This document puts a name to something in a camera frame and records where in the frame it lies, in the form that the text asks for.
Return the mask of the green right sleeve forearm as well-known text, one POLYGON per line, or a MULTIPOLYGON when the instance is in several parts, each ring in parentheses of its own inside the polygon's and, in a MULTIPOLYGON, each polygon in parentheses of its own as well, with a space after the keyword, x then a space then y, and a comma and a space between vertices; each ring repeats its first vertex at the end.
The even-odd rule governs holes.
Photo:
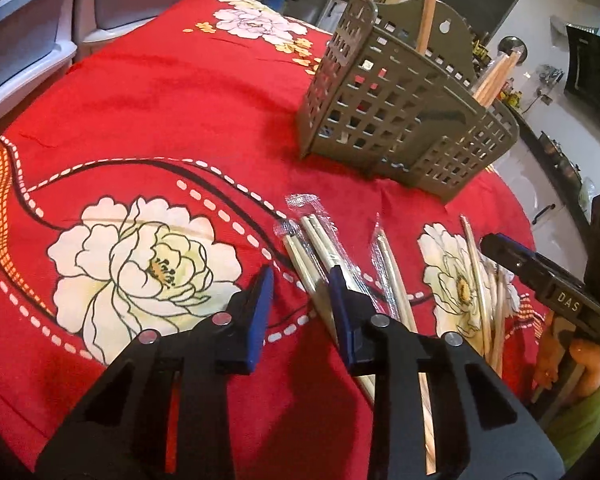
POLYGON ((600 434, 600 386, 590 396, 561 410, 545 429, 565 470, 583 456, 600 434))

